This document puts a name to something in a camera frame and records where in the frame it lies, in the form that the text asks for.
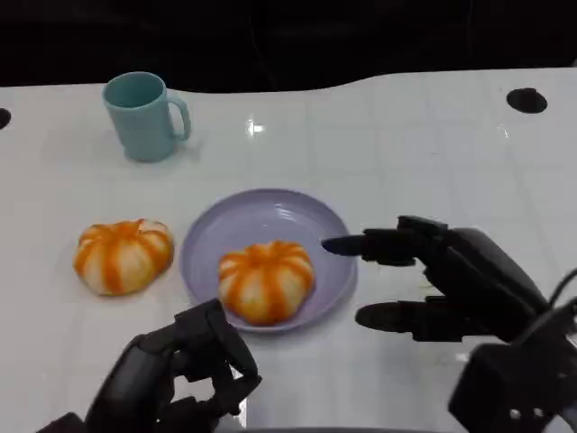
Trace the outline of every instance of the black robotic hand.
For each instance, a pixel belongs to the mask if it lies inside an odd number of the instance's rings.
[[[451,229],[417,216],[400,216],[395,229],[328,239],[323,247],[368,262],[425,266],[426,278],[444,296],[425,302],[366,306],[359,324],[383,331],[411,332],[417,341],[461,341],[494,335],[510,342],[540,314],[547,302],[529,276],[483,232]]]
[[[240,377],[234,378],[231,367]],[[214,396],[172,401],[174,378],[210,378]],[[257,365],[216,299],[188,309],[173,325],[137,336],[100,388],[84,422],[68,414],[42,433],[209,433],[261,383]]]

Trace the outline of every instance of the orange striped bun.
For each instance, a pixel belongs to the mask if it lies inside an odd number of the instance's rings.
[[[125,295],[144,289],[172,262],[169,229],[139,219],[89,227],[78,241],[74,269],[99,295]]]
[[[313,265],[294,242],[272,241],[225,254],[220,298],[253,325],[273,325],[295,315],[313,289]]]

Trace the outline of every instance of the white table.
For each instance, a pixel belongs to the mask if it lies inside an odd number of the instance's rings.
[[[549,107],[511,109],[512,88]],[[407,74],[339,88],[254,95],[180,93],[189,147],[161,163],[127,161],[102,86],[2,88],[0,429],[32,432],[84,415],[136,334],[189,306],[178,257],[142,295],[99,299],[72,270],[93,223],[150,217],[178,242],[199,214],[241,189],[282,187],[325,201],[353,232],[399,214],[479,226],[548,295],[577,265],[577,69]],[[248,425],[458,429],[446,412],[477,341],[424,344],[357,326],[368,303],[422,299],[420,269],[361,263],[348,304],[308,330],[247,336],[264,381]],[[188,392],[179,383],[179,395]],[[196,387],[200,397],[207,386]]]

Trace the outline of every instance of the plate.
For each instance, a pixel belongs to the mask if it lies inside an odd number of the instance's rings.
[[[192,299],[204,302],[218,297],[218,264],[224,254],[274,239],[298,242],[307,250],[316,281],[293,318],[256,327],[227,311],[238,329],[286,331],[322,317],[355,289],[356,260],[331,254],[320,244],[346,235],[343,220],[315,198],[285,189],[244,191],[215,204],[194,223],[182,245],[180,271]]]

